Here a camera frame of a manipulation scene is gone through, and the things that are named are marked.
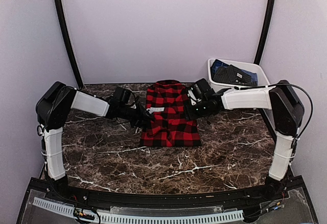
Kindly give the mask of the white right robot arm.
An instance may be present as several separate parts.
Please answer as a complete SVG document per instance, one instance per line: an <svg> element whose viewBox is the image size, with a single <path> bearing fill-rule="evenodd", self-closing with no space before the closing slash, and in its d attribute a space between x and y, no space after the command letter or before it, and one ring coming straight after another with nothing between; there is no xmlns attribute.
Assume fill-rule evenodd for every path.
<svg viewBox="0 0 327 224"><path fill-rule="evenodd" d="M305 112L294 91L295 85L281 80L259 87L223 88L215 91L205 79L186 89L184 112L187 120L216 115L222 110L267 109L272 111L276 145L268 176L281 181L295 154L299 128Z"/></svg>

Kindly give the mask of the red black plaid shirt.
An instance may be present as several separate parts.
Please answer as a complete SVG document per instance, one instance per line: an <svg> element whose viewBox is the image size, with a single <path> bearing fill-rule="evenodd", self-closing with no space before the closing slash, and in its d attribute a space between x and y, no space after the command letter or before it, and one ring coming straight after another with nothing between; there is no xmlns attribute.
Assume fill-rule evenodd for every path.
<svg viewBox="0 0 327 224"><path fill-rule="evenodd" d="M200 146L197 121L187 120L184 104L189 100L186 86L176 80L158 81L147 89L146 109L154 120L143 129L140 146Z"/></svg>

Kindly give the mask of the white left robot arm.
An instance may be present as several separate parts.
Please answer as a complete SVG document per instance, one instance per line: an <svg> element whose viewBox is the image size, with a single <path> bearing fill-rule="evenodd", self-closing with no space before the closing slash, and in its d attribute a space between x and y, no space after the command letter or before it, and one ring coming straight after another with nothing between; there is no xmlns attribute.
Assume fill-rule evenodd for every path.
<svg viewBox="0 0 327 224"><path fill-rule="evenodd" d="M154 116L143 107L138 98L129 104L132 91L117 87L108 99L90 95L77 88L55 82L36 105L37 133L42 137L42 155L46 171L54 181L65 178L63 164L62 132L72 109L107 119L120 118L131 127L146 128Z"/></svg>

